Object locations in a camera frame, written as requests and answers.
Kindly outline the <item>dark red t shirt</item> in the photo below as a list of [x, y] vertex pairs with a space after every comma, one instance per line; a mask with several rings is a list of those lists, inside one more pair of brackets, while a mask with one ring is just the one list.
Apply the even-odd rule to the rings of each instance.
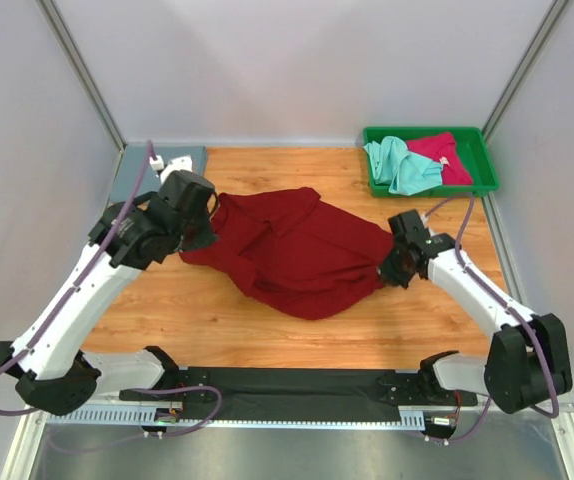
[[392, 235], [322, 201], [316, 190], [222, 193], [218, 202], [211, 220], [217, 241], [180, 257], [226, 274], [246, 296], [320, 320], [382, 288], [377, 268]]

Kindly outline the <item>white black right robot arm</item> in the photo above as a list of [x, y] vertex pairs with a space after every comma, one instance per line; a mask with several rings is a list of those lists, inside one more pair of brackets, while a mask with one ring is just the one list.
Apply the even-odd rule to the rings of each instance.
[[419, 395], [437, 404], [455, 390], [490, 398], [513, 414], [556, 402], [573, 386], [567, 335], [554, 314], [538, 315], [491, 281], [469, 258], [460, 239], [433, 232], [417, 210], [388, 221], [393, 247], [378, 268], [382, 280], [406, 288], [414, 277], [446, 292], [490, 340], [483, 357], [458, 351], [422, 362]]

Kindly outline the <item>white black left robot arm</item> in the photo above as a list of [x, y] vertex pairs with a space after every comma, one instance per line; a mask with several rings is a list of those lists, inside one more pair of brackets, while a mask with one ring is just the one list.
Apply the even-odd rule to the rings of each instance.
[[123, 354], [81, 346], [116, 297], [152, 263], [202, 249], [216, 236], [208, 204], [215, 186], [187, 170], [173, 171], [156, 191], [109, 206], [89, 233], [66, 283], [34, 324], [0, 341], [0, 368], [32, 409], [67, 415], [94, 396], [170, 399], [179, 366], [157, 346]]

